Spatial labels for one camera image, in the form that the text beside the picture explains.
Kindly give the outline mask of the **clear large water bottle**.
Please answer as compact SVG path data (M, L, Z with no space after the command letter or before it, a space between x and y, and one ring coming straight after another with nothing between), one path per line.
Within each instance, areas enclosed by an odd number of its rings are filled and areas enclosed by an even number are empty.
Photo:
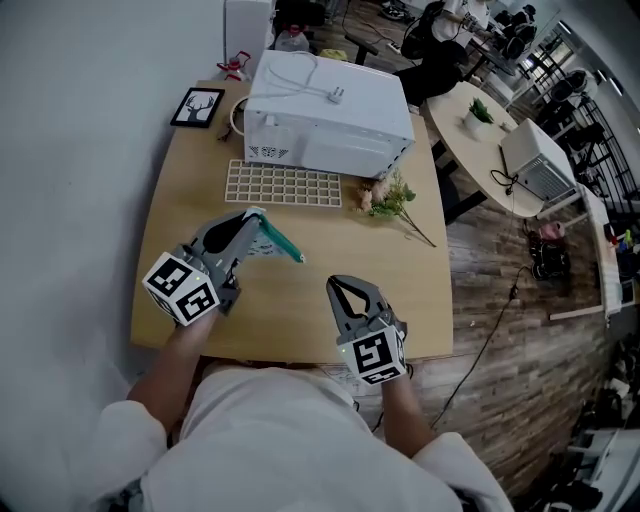
M300 26L291 25L277 36L274 49L282 52L308 52L309 41Z

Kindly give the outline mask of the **long white desk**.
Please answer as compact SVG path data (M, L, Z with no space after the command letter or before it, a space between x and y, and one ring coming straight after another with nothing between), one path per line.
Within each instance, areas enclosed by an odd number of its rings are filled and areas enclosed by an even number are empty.
M588 222L598 265L601 303L588 308L552 313L549 315L549 320L559 321L602 313L606 325L609 325L610 318L623 309L623 303L616 249L605 233L605 228L609 225L606 205L584 185L577 184L575 190L576 192L571 197L567 197L545 210L544 214L553 213L579 200L582 201L585 212L564 223L564 230L568 232L574 225L583 221Z

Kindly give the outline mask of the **person's white shirt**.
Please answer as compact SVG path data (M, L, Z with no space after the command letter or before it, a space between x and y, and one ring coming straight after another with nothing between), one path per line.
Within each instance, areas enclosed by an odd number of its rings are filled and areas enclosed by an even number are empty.
M97 512L514 512L460 435L403 455L335 382L276 368L207 376L174 445L141 404L107 406L82 476Z

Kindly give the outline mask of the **small potted green plant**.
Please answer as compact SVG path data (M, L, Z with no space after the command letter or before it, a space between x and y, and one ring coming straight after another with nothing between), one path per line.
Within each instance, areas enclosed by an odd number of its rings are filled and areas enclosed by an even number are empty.
M470 103L463 124L470 132L477 132L484 125L492 125L494 119L486 105L477 97Z

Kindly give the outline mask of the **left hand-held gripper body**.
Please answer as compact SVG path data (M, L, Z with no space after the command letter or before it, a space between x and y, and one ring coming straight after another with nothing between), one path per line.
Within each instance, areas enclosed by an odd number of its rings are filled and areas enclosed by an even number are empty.
M212 310L228 315L240 295L233 273L209 269L204 259L185 244L163 252L142 285L155 304L182 326Z

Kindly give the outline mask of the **small white microwave oven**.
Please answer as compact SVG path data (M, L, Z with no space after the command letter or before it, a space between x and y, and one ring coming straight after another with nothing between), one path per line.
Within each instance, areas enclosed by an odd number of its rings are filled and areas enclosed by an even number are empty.
M543 201L550 201L576 185L564 150L530 119L522 121L501 141L509 176Z

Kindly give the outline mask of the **white cabinet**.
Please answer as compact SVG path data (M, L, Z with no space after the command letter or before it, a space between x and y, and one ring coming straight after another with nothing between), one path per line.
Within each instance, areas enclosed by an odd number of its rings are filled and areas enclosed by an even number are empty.
M253 75L263 52L273 43L276 0L224 0L225 59L239 52L250 58L245 69Z

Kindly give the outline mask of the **black framed deer picture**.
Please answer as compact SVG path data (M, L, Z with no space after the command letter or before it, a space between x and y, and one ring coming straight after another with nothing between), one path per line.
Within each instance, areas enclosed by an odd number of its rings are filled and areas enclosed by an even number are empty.
M208 128L224 97L224 89L192 87L176 109L173 127Z

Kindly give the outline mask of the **round wooden table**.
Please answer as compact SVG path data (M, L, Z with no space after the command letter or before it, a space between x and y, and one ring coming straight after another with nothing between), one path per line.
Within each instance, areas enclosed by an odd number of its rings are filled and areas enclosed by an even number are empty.
M473 98L479 98L494 119L477 132L470 132L463 124ZM538 215L543 201L518 183L517 176L509 176L500 143L520 123L478 87L461 82L451 91L427 101L427 110L435 126L438 140L432 148L435 158L449 154L451 161L439 170L447 177L460 169L475 182L477 191L444 209L445 223L451 224L461 215L490 199L519 218Z

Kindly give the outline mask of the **person's left forearm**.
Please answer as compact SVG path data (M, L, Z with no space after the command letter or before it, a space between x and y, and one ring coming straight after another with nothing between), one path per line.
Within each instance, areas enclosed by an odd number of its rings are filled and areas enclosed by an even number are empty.
M218 311L212 310L188 326L176 327L150 370L138 380L127 399L142 404L169 433L184 411L201 353Z

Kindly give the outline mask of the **black office chair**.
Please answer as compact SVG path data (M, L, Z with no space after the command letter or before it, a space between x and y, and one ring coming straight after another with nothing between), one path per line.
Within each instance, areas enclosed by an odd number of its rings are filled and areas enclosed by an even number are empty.
M422 62L394 73L401 82L408 104L420 107L427 99L451 91L463 80L462 68L468 64L465 49L455 41L433 41Z

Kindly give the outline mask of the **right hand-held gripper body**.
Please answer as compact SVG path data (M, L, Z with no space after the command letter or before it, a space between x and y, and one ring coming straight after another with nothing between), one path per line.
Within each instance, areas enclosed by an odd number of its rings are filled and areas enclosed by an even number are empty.
M342 333L337 349L350 371L369 386L406 374L406 323L387 308Z

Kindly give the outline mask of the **red handled water bottle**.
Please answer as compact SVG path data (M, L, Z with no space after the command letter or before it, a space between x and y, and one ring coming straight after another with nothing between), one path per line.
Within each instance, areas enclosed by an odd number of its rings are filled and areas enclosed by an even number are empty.
M217 67L223 73L225 81L250 82L251 75L246 69L246 64L250 59L249 53L240 51L226 62L218 63Z

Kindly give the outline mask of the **white grid tray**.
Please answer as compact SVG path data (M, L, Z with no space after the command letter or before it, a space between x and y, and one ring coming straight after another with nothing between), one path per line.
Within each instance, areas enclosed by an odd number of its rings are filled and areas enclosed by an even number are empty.
M342 207L338 174L240 159L229 161L223 196L227 203Z

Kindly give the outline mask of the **black bag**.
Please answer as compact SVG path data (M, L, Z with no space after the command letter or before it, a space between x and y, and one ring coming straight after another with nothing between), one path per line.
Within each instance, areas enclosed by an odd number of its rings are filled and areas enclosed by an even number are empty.
M569 255L563 247L542 242L530 248L533 259L531 273L538 281L566 279L570 275Z

